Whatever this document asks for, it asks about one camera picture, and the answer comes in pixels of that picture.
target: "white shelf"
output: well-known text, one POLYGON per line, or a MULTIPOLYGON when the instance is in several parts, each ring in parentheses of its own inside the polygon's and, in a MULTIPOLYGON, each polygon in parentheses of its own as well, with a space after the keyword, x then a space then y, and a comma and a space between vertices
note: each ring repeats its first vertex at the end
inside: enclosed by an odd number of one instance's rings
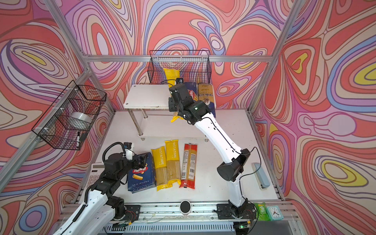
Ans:
MULTIPOLYGON (((147 114, 151 116, 153 113, 164 114, 164 111, 148 111, 147 114)), ((140 111, 134 112, 137 121, 143 122, 143 116, 140 111)), ((252 128, 249 124, 248 117, 244 110, 216 110, 217 121, 228 134, 228 136, 242 148, 251 150, 257 146, 257 141, 253 135, 252 128)), ((183 120, 176 120, 175 122, 184 123, 183 120)), ((196 129, 192 125, 185 123, 187 127, 196 129)), ((160 130, 169 129, 167 124, 161 123, 157 127, 160 130)), ((165 145, 164 141, 174 138, 153 137, 145 138, 142 141, 138 137, 137 130, 128 112, 116 112, 109 131, 104 140, 97 162, 102 161, 103 151, 114 142, 132 142, 135 145, 134 151, 136 153, 150 152, 150 149, 156 149, 165 145)), ((156 188, 148 189, 142 192, 134 193, 128 192, 127 186, 121 185, 114 196, 121 197, 126 203, 160 203, 160 202, 181 202, 189 200, 191 202, 215 202, 227 201, 229 192, 226 181, 223 180, 217 173, 217 167, 222 163, 221 156, 214 148, 211 142, 205 142, 204 138, 177 138, 179 140, 179 155, 182 164, 183 149, 185 143, 197 143, 197 164, 196 164, 196 189, 179 188, 178 184, 174 184, 172 188, 163 189, 157 192, 156 188)), ((120 146, 115 146, 107 153, 109 156, 112 153, 121 152, 120 146)), ((253 172, 251 164, 259 162, 257 152, 251 153, 248 161, 244 166, 244 174, 253 172)), ((268 179, 268 174, 265 162, 262 158, 262 168, 264 169, 268 179)), ((266 190, 260 190, 256 177, 254 175, 242 178, 243 194, 252 201, 277 200, 277 194, 271 185, 266 190)))
POLYGON ((132 85, 123 107, 125 109, 168 109, 171 94, 168 85, 132 85))
POLYGON ((141 121, 142 138, 204 138, 205 135, 187 121, 178 119, 171 123, 172 112, 168 115, 148 115, 141 121))

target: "green package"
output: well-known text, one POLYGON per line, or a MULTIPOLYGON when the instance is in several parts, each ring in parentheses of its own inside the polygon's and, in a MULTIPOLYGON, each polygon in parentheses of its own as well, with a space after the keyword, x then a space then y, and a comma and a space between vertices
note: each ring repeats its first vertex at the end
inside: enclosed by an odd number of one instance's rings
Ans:
POLYGON ((260 221, 270 221, 268 213, 266 212, 265 203, 262 203, 262 204, 254 203, 254 205, 257 208, 258 220, 260 220, 260 221))

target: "patterned wallpaper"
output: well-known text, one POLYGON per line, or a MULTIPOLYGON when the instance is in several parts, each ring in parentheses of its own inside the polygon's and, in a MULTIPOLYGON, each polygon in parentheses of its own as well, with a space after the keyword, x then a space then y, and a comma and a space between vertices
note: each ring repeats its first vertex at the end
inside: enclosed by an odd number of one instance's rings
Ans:
POLYGON ((309 234, 376 234, 376 2, 308 0, 253 110, 309 234))
MULTIPOLYGON (((0 1, 0 166, 82 72, 43 0, 0 1)), ((109 121, 106 106, 81 151, 41 142, 0 194, 0 235, 47 234, 73 199, 109 121)))
MULTIPOLYGON (((288 0, 59 3, 89 55, 148 55, 149 50, 166 49, 270 55, 292 4, 288 0)), ((146 62, 95 62, 91 66, 115 109, 123 109, 132 84, 148 80, 146 62)), ((247 108, 264 68, 265 63, 213 63, 217 107, 247 108)))

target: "wire basket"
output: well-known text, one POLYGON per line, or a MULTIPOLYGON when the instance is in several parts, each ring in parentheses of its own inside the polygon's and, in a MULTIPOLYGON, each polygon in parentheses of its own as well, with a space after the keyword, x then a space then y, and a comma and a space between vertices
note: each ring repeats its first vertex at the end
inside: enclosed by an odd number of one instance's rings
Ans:
POLYGON ((147 69, 150 84, 166 81, 164 68, 179 70, 184 82, 210 83, 209 55, 208 50, 151 50, 147 69))
POLYGON ((106 98, 104 91, 76 85, 47 124, 32 131, 54 149, 80 150, 106 98))

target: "shelf leg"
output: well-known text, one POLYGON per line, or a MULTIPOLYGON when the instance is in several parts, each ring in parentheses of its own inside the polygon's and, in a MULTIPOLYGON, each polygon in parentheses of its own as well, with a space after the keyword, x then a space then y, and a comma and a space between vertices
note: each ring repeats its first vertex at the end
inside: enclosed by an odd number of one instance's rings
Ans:
POLYGON ((131 117, 132 120, 133 120, 133 123, 134 123, 135 126, 136 126, 136 129, 137 129, 137 132, 138 132, 138 136, 142 136, 144 133, 142 133, 142 131, 141 131, 141 127, 140 127, 140 125, 138 124, 138 122, 137 122, 137 120, 136 120, 136 117, 135 117, 135 115, 134 115, 134 113, 133 113, 133 110, 128 109, 128 112, 129 112, 130 117, 131 117))
POLYGON ((142 112, 142 115, 144 116, 144 118, 147 118, 147 114, 146 114, 145 110, 141 109, 141 112, 142 112))

